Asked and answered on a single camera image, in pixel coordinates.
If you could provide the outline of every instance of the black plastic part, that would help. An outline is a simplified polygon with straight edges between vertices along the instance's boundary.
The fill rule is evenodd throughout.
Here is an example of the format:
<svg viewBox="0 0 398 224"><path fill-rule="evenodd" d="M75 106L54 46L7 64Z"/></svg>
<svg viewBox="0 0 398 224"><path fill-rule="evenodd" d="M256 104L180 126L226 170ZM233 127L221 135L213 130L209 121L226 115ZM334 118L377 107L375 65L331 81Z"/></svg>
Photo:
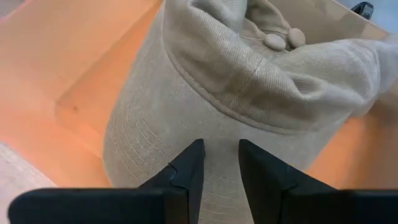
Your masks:
<svg viewBox="0 0 398 224"><path fill-rule="evenodd" d="M187 190L190 223L198 223L204 178L205 143L197 139L181 152L169 166L140 186L173 186Z"/></svg>
<svg viewBox="0 0 398 224"><path fill-rule="evenodd" d="M398 223L396 190L336 190L245 139L239 165L255 224Z"/></svg>
<svg viewBox="0 0 398 224"><path fill-rule="evenodd" d="M373 15L374 6L369 2L361 2L355 5L351 10L363 18L370 20Z"/></svg>
<svg viewBox="0 0 398 224"><path fill-rule="evenodd" d="M16 198L8 215L11 224L186 224L186 200L182 189L40 189Z"/></svg>
<svg viewBox="0 0 398 224"><path fill-rule="evenodd" d="M18 196L11 224L196 224L205 145L194 141L138 189L40 189Z"/></svg>

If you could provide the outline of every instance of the cap stitching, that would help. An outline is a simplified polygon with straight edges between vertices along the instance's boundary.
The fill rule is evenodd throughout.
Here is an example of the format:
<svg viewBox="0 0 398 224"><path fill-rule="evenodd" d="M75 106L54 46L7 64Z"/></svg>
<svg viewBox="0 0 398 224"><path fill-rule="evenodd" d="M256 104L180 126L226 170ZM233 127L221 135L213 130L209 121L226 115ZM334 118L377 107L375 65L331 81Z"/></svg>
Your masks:
<svg viewBox="0 0 398 224"><path fill-rule="evenodd" d="M289 128L281 128L281 127L277 127L277 126L273 126L270 124L264 124L262 122L256 121L255 119L250 118L249 116L243 115L243 114L239 114L237 111L229 108L228 106L226 106L224 103L222 103L219 99L217 99L216 97L214 97L211 93L209 93L206 89L204 89L198 82L196 82L196 80L191 77L188 72L181 66L179 65L180 69L182 71L184 71L184 73L186 73L187 75L183 75L181 74L180 70L176 68L177 63L173 63L173 61L170 58L170 54L169 51L167 50L167 48L165 47L165 40L164 40L164 23L165 23L165 12L163 13L163 19L162 19L162 25L160 28L161 31L161 35L160 35L160 41L162 42L162 47L163 50L165 51L166 57L169 60L170 64L173 66L174 70L184 79L188 79L186 80L188 84L191 84L195 87L193 87L193 89L196 89L199 93L205 94L207 96L203 96L206 100L208 100L210 103L213 104L213 106L215 106L215 103L218 103L219 105L215 106L216 108L218 108L219 110L221 110L223 113L226 113L229 116L232 116L234 118L238 118L241 122L248 124L250 126L253 126L255 128L259 128L259 129L264 129L266 131L270 131L273 133L277 133L277 134L295 134L295 133L305 133L307 131L302 131L299 129L289 129Z"/></svg>

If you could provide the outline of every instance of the fabric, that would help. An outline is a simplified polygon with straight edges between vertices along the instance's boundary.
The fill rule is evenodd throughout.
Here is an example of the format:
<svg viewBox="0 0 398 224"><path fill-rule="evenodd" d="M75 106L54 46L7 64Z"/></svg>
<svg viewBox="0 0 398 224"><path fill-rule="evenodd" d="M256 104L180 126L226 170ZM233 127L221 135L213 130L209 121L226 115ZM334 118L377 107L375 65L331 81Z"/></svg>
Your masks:
<svg viewBox="0 0 398 224"><path fill-rule="evenodd" d="M165 0L107 126L113 185L139 186L203 138L200 223L252 223L239 139L304 169L397 75L398 45L302 45L290 30L266 0ZM291 44L289 33L301 40ZM267 46L270 34L286 49Z"/></svg>

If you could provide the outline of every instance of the beige cap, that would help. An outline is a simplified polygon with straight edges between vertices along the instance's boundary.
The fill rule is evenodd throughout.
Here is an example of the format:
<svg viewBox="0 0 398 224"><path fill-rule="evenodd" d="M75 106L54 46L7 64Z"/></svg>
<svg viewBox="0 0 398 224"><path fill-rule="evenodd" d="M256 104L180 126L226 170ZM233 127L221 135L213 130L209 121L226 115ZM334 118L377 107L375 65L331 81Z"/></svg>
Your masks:
<svg viewBox="0 0 398 224"><path fill-rule="evenodd" d="M113 185L138 187L203 138L200 223L252 223L239 139L304 169L397 75L397 45L264 45L289 30L265 0L165 0L109 119L103 160Z"/></svg>

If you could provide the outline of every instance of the cap brim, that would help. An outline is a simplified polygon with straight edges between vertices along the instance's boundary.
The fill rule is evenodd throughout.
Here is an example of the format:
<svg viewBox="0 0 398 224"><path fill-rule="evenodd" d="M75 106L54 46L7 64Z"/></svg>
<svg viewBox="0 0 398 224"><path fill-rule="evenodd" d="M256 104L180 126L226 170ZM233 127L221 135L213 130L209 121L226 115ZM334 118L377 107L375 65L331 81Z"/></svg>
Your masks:
<svg viewBox="0 0 398 224"><path fill-rule="evenodd" d="M318 131L281 134L225 115L174 69L157 29L151 29L137 55L110 117L103 153L106 172L115 187L137 187L202 138L206 159L200 223L252 223L239 171L239 140L248 139L304 169L345 119Z"/></svg>

